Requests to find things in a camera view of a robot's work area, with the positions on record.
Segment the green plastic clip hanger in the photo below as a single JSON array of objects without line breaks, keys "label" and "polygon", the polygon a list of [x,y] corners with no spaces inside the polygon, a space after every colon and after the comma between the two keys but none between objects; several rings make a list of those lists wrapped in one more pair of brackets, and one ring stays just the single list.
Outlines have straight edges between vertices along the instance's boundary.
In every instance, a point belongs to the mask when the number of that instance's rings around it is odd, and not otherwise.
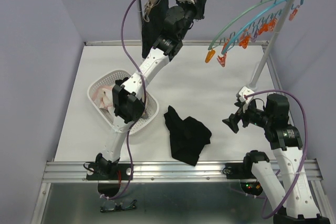
[{"label": "green plastic clip hanger", "polygon": [[247,13],[251,12],[252,10],[256,9],[257,7],[269,3],[271,1],[274,1],[274,3],[277,2],[277,0],[260,0],[258,4],[255,4],[251,6],[250,8],[243,11],[241,14],[239,14],[237,17],[232,19],[227,25],[225,25],[222,30],[215,36],[215,38],[212,40],[208,47],[208,53],[205,58],[205,63],[209,63],[210,60],[215,55],[216,51],[215,48],[222,45],[222,55],[217,56],[218,63],[224,67],[226,65],[226,58],[227,58],[227,52],[230,51],[235,45],[238,45],[242,47],[243,49],[246,49],[251,43],[251,38],[254,35],[255,31],[258,31],[258,36],[262,33],[273,31],[275,28],[275,25],[278,22],[278,17],[282,14],[282,10],[278,10],[275,13],[271,13],[266,18],[261,17],[259,21],[254,21],[248,25],[247,28],[243,30],[243,32],[238,33],[239,38],[236,40],[232,40],[233,37],[236,35],[236,32],[232,32],[229,37],[224,37],[223,33],[231,27],[234,23],[236,23],[239,19],[241,19],[243,16],[245,16]]}]

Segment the black shorts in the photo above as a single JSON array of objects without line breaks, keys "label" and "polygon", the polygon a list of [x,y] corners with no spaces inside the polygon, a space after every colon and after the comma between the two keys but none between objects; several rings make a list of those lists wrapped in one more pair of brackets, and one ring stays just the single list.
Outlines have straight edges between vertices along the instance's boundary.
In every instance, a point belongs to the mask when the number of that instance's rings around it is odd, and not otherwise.
[{"label": "black shorts", "polygon": [[181,119],[172,106],[168,106],[164,118],[172,158],[196,166],[204,146],[211,143],[211,131],[191,116]]},{"label": "black shorts", "polygon": [[169,0],[161,0],[150,12],[150,21],[142,21],[142,58],[145,59],[163,29]]}]

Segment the blue plastic clip hanger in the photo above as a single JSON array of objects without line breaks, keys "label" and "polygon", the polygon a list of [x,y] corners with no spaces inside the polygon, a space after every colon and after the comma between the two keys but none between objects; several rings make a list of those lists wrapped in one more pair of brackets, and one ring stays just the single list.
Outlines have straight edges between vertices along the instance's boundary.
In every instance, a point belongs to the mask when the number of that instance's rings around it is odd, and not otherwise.
[{"label": "blue plastic clip hanger", "polygon": [[[215,36],[208,47],[208,54],[205,61],[209,62],[215,55],[215,48],[222,46],[222,49],[217,56],[217,62],[221,67],[226,66],[226,59],[228,52],[235,46],[247,49],[248,45],[255,42],[256,39],[263,33],[274,31],[275,26],[280,20],[284,8],[280,8],[274,12],[272,10],[281,4],[288,3],[289,0],[260,0],[257,4],[247,8],[241,14],[227,23]],[[268,6],[253,17],[247,24],[243,25],[237,31],[231,32],[228,36],[225,33],[232,27],[237,21],[244,16],[252,12],[253,10],[268,4]]]}]

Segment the white underwear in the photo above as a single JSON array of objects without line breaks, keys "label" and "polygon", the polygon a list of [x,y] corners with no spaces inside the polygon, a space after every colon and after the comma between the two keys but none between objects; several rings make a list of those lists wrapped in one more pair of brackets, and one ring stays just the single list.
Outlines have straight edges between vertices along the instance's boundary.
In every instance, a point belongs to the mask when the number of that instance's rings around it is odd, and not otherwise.
[{"label": "white underwear", "polygon": [[97,109],[101,112],[108,113],[109,115],[112,115],[114,112],[112,97],[113,87],[114,85],[102,85],[90,95],[90,98]]}]

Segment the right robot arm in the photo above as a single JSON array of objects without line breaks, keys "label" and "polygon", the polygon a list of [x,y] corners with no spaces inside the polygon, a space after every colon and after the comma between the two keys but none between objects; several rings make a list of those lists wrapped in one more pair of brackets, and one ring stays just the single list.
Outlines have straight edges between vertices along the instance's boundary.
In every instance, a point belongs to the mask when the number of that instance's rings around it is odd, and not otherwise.
[{"label": "right robot arm", "polygon": [[279,166],[278,179],[266,153],[257,150],[246,153],[237,169],[231,168],[238,179],[254,177],[260,183],[269,201],[272,212],[263,218],[272,218],[274,223],[330,223],[314,202],[304,162],[307,142],[300,132],[289,123],[289,101],[278,93],[267,95],[266,105],[258,109],[251,90],[237,94],[236,113],[223,122],[234,132],[249,124],[264,130],[265,138]]}]

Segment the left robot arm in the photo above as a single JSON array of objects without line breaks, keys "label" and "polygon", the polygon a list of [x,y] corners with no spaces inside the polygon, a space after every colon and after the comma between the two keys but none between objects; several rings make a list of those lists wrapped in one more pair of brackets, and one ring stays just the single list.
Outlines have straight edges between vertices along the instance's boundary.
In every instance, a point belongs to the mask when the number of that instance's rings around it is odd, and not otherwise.
[{"label": "left robot arm", "polygon": [[183,39],[196,20],[204,19],[207,0],[176,0],[172,7],[160,7],[153,28],[143,30],[143,62],[130,77],[111,89],[112,138],[84,165],[87,180],[112,180],[119,176],[118,163],[123,144],[129,144],[131,129],[145,112],[146,89],[154,77],[179,53]]}]

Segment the purple clothes peg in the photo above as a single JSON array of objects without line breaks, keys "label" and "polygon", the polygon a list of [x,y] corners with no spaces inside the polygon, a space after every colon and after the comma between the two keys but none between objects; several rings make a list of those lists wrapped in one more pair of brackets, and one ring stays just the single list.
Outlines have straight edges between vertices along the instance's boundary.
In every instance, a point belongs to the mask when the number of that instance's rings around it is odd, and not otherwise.
[{"label": "purple clothes peg", "polygon": [[257,37],[258,37],[258,31],[255,31],[254,35],[253,35],[252,38],[251,38],[251,41],[252,41],[252,42],[255,42],[256,39],[257,39]]}]

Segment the white perforated plastic basket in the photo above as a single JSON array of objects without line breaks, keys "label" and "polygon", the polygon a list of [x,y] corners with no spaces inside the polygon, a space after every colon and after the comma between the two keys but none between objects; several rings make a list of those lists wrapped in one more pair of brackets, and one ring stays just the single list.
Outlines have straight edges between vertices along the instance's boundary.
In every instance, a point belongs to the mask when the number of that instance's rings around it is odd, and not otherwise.
[{"label": "white perforated plastic basket", "polygon": [[[104,121],[112,127],[113,124],[113,101],[112,88],[116,81],[129,78],[131,75],[124,70],[109,72],[94,82],[87,90],[87,97],[96,111],[102,116]],[[135,134],[152,122],[159,112],[159,104],[156,98],[149,93],[146,94],[145,111],[131,129],[130,134]]]}]

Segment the metal clothes rack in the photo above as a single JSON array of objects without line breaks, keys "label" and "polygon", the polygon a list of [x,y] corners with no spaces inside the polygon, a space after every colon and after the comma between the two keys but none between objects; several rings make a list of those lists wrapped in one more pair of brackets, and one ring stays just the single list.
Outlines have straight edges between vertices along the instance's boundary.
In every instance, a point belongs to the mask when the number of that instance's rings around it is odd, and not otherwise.
[{"label": "metal clothes rack", "polygon": [[[288,18],[292,20],[298,8],[294,6],[295,0],[261,0],[258,4],[242,12],[246,15],[253,9],[269,2],[273,2],[237,33],[223,39],[221,56],[217,58],[221,66],[226,64],[227,52],[235,44],[247,48],[250,42],[262,33],[274,32],[257,70],[255,71],[249,88],[256,89],[260,74],[269,57],[269,51],[276,41],[278,34]],[[171,59],[182,48],[182,40],[196,20],[204,18],[206,0],[148,0],[145,5],[144,20],[142,22],[142,57],[146,58],[151,49],[159,48]]]}]

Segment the black eyeglasses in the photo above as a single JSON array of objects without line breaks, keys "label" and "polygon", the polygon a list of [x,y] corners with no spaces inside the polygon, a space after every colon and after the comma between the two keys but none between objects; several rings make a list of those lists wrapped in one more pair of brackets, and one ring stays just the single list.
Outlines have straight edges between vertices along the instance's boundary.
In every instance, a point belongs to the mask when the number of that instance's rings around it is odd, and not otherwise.
[{"label": "black eyeglasses", "polygon": [[134,199],[131,202],[113,202],[113,204],[111,206],[106,206],[106,203],[104,203],[101,207],[100,207],[100,212],[102,214],[104,213],[110,213],[110,212],[123,212],[123,211],[127,211],[127,210],[133,210],[136,209],[137,206],[137,200]]}]

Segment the aluminium mounting rail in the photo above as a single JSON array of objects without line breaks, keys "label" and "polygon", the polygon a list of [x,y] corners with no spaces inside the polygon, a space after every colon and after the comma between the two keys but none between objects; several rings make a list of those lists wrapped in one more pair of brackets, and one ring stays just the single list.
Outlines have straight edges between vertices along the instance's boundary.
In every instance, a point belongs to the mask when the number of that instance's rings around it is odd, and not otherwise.
[{"label": "aluminium mounting rail", "polygon": [[[201,161],[195,167],[179,162],[134,162],[132,183],[229,182],[223,174],[225,161]],[[86,179],[83,162],[48,162],[43,183],[95,183]]]}]

